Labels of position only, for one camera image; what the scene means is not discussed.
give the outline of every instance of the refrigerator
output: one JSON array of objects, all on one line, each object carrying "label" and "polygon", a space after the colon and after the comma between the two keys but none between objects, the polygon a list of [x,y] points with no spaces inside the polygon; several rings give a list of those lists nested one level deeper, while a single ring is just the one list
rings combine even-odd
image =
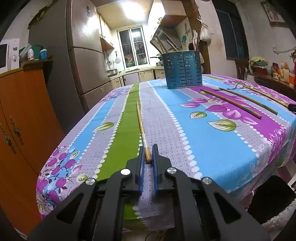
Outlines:
[{"label": "refrigerator", "polygon": [[57,119],[68,133],[112,90],[94,4],[57,1],[30,27],[29,43],[44,46],[47,56],[52,56],[46,86]]}]

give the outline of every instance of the table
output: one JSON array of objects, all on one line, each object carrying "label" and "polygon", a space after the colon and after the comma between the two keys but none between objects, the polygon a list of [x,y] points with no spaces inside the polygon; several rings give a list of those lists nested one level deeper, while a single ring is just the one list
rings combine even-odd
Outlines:
[{"label": "table", "polygon": [[267,88],[278,91],[285,96],[296,101],[296,87],[290,86],[289,83],[280,81],[270,76],[255,73],[255,82]]},{"label": "table", "polygon": [[[203,75],[203,89],[234,88],[240,81]],[[288,103],[289,98],[265,87],[254,88]],[[209,176],[242,199],[295,154],[296,115],[249,89],[237,90],[278,112],[220,91],[262,115],[200,91],[168,90],[165,79],[113,90],[70,131],[44,165],[37,183],[37,202],[44,218],[88,177],[108,178],[138,155],[142,145],[136,101],[140,102],[147,139],[189,177]],[[159,230],[173,227],[172,199],[155,197],[151,165],[145,165],[144,190],[125,205],[124,226]]]}]

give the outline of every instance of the cabinet handle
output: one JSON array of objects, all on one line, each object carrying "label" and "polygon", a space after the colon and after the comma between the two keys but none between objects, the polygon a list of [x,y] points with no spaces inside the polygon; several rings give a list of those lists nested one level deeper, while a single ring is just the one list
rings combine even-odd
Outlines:
[{"label": "cabinet handle", "polygon": [[16,154],[16,152],[15,152],[15,148],[13,147],[12,142],[11,142],[9,136],[6,134],[5,129],[3,128],[3,126],[2,126],[1,123],[0,123],[0,127],[1,127],[1,131],[2,131],[2,133],[3,133],[3,135],[4,135],[4,140],[5,140],[5,142],[7,143],[7,145],[9,145],[11,151],[12,151],[14,154]]},{"label": "cabinet handle", "polygon": [[15,121],[13,120],[13,118],[10,116],[10,121],[11,121],[11,124],[13,126],[13,131],[15,132],[15,134],[17,135],[17,137],[19,138],[19,141],[22,145],[24,145],[24,142],[21,138],[21,135],[20,135],[20,130],[17,128],[17,126],[15,125]]}]

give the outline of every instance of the perforated metal container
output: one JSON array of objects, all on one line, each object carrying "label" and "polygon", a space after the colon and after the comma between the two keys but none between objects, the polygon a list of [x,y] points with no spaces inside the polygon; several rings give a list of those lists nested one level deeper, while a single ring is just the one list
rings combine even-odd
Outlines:
[{"label": "perforated metal container", "polygon": [[168,89],[201,86],[202,71],[198,51],[178,51],[161,55]]}]

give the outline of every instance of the microwave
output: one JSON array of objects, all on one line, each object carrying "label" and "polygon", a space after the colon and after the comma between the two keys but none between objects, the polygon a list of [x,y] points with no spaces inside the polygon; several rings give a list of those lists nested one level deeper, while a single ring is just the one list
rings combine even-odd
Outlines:
[{"label": "microwave", "polygon": [[4,39],[0,42],[0,74],[20,67],[20,39]]}]

